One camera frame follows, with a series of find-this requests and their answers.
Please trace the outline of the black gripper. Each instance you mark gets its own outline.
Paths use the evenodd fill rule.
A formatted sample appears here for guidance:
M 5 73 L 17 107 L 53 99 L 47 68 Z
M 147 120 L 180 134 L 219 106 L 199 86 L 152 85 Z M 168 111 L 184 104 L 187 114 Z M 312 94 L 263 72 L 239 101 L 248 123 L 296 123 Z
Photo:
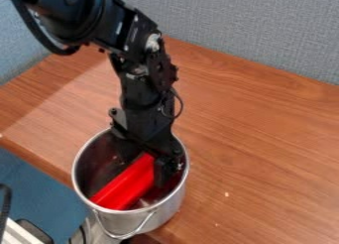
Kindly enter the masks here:
M 140 151 L 160 154 L 153 162 L 153 184 L 163 187 L 183 169 L 183 149 L 172 134 L 175 114 L 173 87 L 157 91 L 141 80 L 120 81 L 120 106 L 108 111 L 111 134 L 124 155 Z

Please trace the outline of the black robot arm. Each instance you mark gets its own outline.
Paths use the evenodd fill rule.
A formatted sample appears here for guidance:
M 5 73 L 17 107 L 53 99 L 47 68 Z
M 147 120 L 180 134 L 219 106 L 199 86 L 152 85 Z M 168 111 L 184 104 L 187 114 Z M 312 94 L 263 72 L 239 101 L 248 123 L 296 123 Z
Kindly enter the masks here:
M 181 102 L 173 83 L 177 66 L 165 52 L 157 24 L 123 0 L 9 0 L 40 44 L 69 56 L 85 45 L 108 55 L 120 82 L 120 106 L 108 110 L 120 151 L 155 157 L 153 184 L 180 170 L 183 149 L 172 133 Z

